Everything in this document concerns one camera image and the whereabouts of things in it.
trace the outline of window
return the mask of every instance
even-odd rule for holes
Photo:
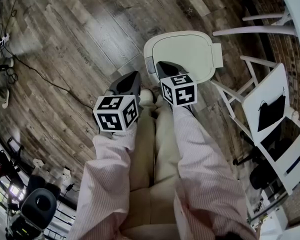
[[[19,199],[19,201],[23,200],[25,198],[26,190],[23,189],[22,191],[16,187],[15,185],[12,185],[9,189],[10,193],[13,194],[16,198]]]

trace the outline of white chair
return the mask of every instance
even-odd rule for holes
[[[285,117],[292,120],[300,128],[299,114],[290,107],[289,88],[285,67],[282,63],[274,63],[263,59],[247,56],[241,56],[240,58],[246,62],[252,76],[252,78],[241,89],[233,91],[215,80],[212,80],[211,82],[216,86],[224,100],[225,105],[230,112],[230,117],[249,136],[249,138],[254,142],[254,145],[260,149],[278,175],[287,193],[291,195],[293,188],[300,182],[300,135],[277,161],[273,160],[268,151],[261,144],[262,140],[264,140],[265,137],[267,137]],[[259,83],[252,63],[271,67],[273,70],[262,80],[262,82]],[[255,88],[247,96],[243,97],[242,93],[253,84],[255,85]],[[225,93],[230,95],[231,98],[227,99]],[[283,93],[285,94],[283,117],[279,121],[258,132],[260,116],[259,109],[262,103],[266,102],[270,105]],[[231,103],[234,100],[241,103],[249,129],[247,129],[243,123],[236,118],[231,107]]]
[[[177,31],[157,35],[144,45],[146,69],[154,84],[160,83],[157,63],[172,62],[191,73],[197,83],[210,80],[224,66],[220,43],[199,31]]]
[[[262,26],[246,26],[237,27],[232,29],[215,31],[212,33],[214,36],[244,34],[244,33],[273,33],[293,35],[299,38],[300,43],[300,0],[284,0],[286,9],[284,13],[272,13],[267,15],[256,15],[244,17],[243,21],[268,19],[268,18],[281,18],[279,21],[272,25]],[[293,20],[294,26],[284,26],[283,24],[289,20]]]

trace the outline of white chair back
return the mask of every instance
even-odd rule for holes
[[[246,62],[252,76],[252,78],[241,89],[233,91],[215,80],[212,80],[211,82],[216,86],[223,101],[225,102],[225,105],[229,110],[230,117],[260,149],[277,173],[287,193],[291,195],[294,187],[300,182],[300,135],[277,161],[274,161],[268,151],[261,144],[265,137],[267,137],[285,117],[291,119],[300,128],[299,114],[290,107],[289,87],[285,67],[282,63],[274,63],[258,58],[247,56],[241,56],[240,58]],[[271,67],[273,70],[262,80],[262,82],[258,83],[251,62]],[[242,93],[252,84],[255,85],[255,88],[247,96],[243,97]],[[230,95],[232,98],[228,99],[225,93]],[[283,117],[269,127],[258,131],[261,105],[263,102],[270,105],[282,94],[285,95]],[[250,130],[236,118],[231,107],[231,102],[234,100],[241,102]]]

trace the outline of wooden floor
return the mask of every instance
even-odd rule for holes
[[[4,24],[13,2],[2,0]],[[152,87],[143,56],[150,38],[185,30],[212,37],[212,31],[242,26],[246,13],[241,0],[18,0],[15,9],[7,28],[8,49],[92,107],[122,74],[137,70],[143,86]],[[266,58],[258,35],[212,41],[221,43],[224,62],[214,77],[230,88],[239,89],[250,78],[240,55]],[[91,110],[20,63],[14,68],[19,80],[10,87],[8,109],[0,108],[1,137],[13,136],[24,145],[22,155],[29,163],[37,158],[67,166],[79,184],[85,162],[95,158],[97,126]],[[249,146],[240,139],[216,89],[206,82],[198,90],[197,118],[231,164]]]

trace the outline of power strip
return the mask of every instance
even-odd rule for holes
[[[0,38],[0,48],[3,48],[9,40],[10,35],[8,33],[5,33],[4,36]]]

